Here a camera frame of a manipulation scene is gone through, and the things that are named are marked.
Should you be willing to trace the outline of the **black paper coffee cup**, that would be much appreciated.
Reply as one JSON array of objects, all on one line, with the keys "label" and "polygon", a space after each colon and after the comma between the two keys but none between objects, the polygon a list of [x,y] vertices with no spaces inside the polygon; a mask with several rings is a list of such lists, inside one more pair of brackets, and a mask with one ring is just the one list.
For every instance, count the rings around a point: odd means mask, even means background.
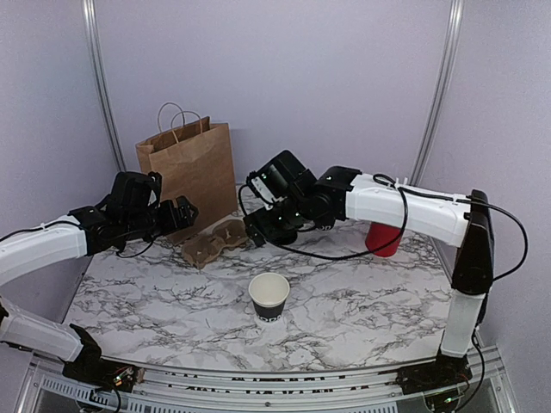
[{"label": "black paper coffee cup", "polygon": [[274,323],[282,317],[290,285],[283,275],[262,273],[251,280],[248,293],[257,317],[262,322]]}]

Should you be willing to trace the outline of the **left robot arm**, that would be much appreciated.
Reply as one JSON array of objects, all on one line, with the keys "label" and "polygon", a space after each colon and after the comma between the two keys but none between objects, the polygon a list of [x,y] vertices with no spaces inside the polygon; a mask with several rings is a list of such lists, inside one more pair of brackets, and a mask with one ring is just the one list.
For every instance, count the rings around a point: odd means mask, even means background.
[{"label": "left robot arm", "polygon": [[[157,172],[120,172],[98,204],[2,237],[2,284],[57,262],[112,248],[122,252],[130,241],[153,243],[192,226],[197,207],[184,196],[162,200],[161,191],[162,176]],[[103,358],[100,345],[85,328],[55,323],[7,299],[1,301],[1,341],[49,354],[63,362],[67,378],[106,391],[130,392],[139,377],[138,367]]]}]

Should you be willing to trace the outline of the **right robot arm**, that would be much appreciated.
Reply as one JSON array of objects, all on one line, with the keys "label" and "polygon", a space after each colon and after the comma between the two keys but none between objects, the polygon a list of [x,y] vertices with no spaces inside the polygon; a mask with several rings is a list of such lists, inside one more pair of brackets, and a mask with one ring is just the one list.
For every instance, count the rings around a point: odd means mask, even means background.
[{"label": "right robot arm", "polygon": [[494,236],[485,193],[444,194],[418,189],[384,174],[335,166],[317,178],[301,163],[273,160],[245,181],[263,202],[246,213],[247,235],[257,246],[291,250],[301,232],[333,228],[338,221],[367,221],[398,229],[374,254],[396,243],[405,231],[436,238],[457,249],[452,299],[435,360],[397,372],[405,394],[431,391],[470,380],[467,351],[486,312],[494,281]]}]

